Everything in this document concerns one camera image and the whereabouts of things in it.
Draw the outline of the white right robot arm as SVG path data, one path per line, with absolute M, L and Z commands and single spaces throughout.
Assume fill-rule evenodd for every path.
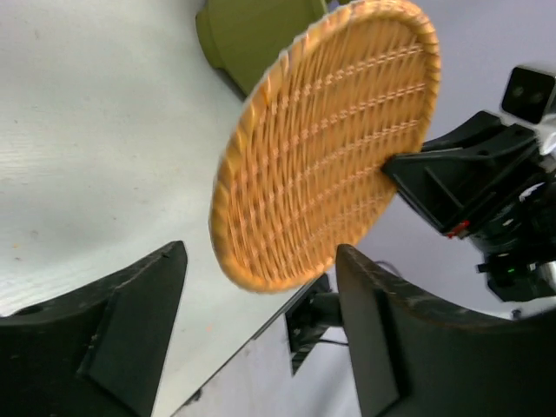
M 480 111 L 382 167 L 439 234 L 468 239 L 476 270 L 504 302 L 555 297 L 555 122 Z

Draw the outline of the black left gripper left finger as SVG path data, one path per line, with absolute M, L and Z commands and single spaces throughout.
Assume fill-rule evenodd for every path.
M 188 256 L 170 242 L 1 320 L 3 416 L 150 416 Z

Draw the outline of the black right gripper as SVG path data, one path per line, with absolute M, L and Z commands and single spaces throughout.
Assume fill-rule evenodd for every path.
M 425 142 L 421 151 L 389 158 L 382 171 L 415 213 L 450 237 L 483 228 L 552 170 L 552 154 L 539 152 L 534 129 L 485 110 Z

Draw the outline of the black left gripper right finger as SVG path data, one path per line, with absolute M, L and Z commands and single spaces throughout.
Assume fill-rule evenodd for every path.
M 463 308 L 347 244 L 336 278 L 363 415 L 554 415 L 553 311 L 506 320 Z

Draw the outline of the orange woven round plate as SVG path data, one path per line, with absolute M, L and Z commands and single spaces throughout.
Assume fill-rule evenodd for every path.
M 209 233 L 238 287 L 311 282 L 396 192 L 381 165 L 421 149 L 440 87 L 440 45 L 409 1 L 353 1 L 284 49 L 246 102 L 215 177 Z

